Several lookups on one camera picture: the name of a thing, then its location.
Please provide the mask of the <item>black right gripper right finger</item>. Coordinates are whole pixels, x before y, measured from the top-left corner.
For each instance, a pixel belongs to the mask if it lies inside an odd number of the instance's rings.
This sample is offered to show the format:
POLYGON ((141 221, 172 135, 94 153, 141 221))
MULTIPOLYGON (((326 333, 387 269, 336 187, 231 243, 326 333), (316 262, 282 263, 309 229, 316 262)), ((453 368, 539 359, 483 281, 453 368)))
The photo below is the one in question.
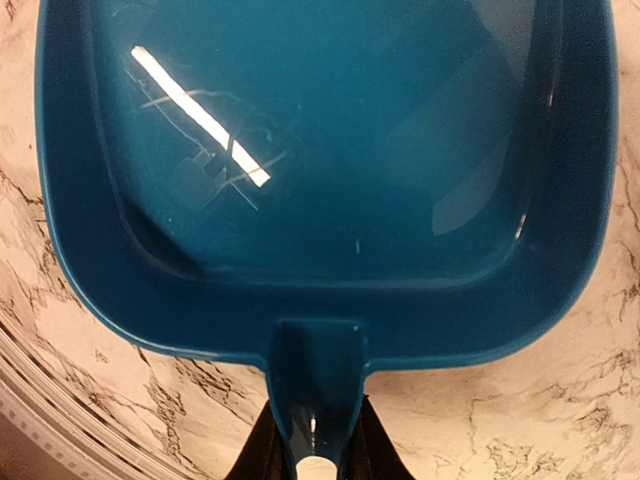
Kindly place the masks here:
POLYGON ((364 396, 344 461, 344 478, 353 480, 413 480, 400 459, 373 405, 364 396))

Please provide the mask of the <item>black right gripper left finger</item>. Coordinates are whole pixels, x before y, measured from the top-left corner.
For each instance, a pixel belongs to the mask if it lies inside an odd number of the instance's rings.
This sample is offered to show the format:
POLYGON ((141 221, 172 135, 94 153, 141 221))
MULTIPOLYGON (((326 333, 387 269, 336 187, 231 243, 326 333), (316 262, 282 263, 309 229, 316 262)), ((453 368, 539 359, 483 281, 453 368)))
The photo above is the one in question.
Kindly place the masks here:
POLYGON ((225 480, 285 478, 284 445, 267 401, 225 480))

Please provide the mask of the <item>blue plastic dustpan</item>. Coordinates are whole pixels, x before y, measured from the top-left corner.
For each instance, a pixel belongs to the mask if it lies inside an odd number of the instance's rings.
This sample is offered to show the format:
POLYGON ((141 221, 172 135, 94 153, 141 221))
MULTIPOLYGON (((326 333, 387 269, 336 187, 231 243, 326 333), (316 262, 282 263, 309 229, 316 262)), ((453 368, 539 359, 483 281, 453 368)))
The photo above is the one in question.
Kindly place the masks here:
POLYGON ((47 225, 127 341, 266 378, 285 478, 377 372, 546 334, 604 241, 607 1, 44 1, 47 225))

